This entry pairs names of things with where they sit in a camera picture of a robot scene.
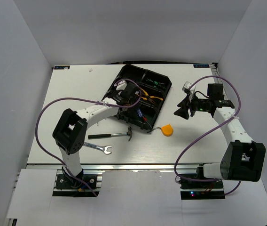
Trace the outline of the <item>yellow black pliers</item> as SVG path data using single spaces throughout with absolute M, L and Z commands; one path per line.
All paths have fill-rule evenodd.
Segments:
M 149 103 L 153 105 L 157 105 L 157 101 L 163 101 L 164 99 L 161 97 L 156 97 L 156 96 L 149 96 L 150 99 L 148 100 Z
M 149 94 L 144 89 L 141 89 L 141 99 L 145 101 L 148 101 L 150 99 Z

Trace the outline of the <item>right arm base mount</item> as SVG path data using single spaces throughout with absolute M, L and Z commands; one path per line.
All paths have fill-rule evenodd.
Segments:
M 225 199 L 224 186 L 219 182 L 193 182 L 175 177 L 180 185 L 181 200 L 216 200 Z

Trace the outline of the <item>black green precision screwdriver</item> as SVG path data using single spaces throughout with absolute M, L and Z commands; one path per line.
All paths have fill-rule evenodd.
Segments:
M 155 85 L 158 85 L 158 84 L 159 84 L 159 82 L 157 82 L 157 81 L 153 81 L 153 80 L 151 80 L 151 79 L 146 79 L 146 82 L 150 82 L 150 83 L 153 83 L 153 84 L 155 84 Z

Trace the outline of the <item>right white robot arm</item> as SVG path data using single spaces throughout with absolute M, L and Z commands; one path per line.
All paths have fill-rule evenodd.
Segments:
M 187 95 L 178 104 L 179 109 L 174 115 L 187 120 L 195 112 L 208 112 L 220 126 L 228 145 L 220 162 L 205 163 L 200 167 L 200 173 L 193 179 L 196 184 L 205 188 L 215 180 L 257 182 L 261 177 L 266 148 L 247 134 L 235 115 L 233 103 L 224 98 L 223 85 L 208 84 L 204 99 L 196 96 L 195 88 L 188 81 L 183 91 Z

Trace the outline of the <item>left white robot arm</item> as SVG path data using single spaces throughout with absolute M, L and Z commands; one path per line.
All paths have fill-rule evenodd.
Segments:
M 82 184 L 83 170 L 80 165 L 79 150 L 84 145 L 87 130 L 98 122 L 117 115 L 137 105 L 140 87 L 129 81 L 117 82 L 101 101 L 91 106 L 74 111 L 70 108 L 63 111 L 53 132 L 53 138 L 62 153 L 63 171 L 66 182 L 73 188 Z

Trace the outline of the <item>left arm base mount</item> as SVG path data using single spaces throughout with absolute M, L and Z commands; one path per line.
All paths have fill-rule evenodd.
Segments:
M 79 176 L 86 184 L 58 170 L 55 177 L 53 197 L 96 197 L 101 188 L 103 171 L 83 170 Z

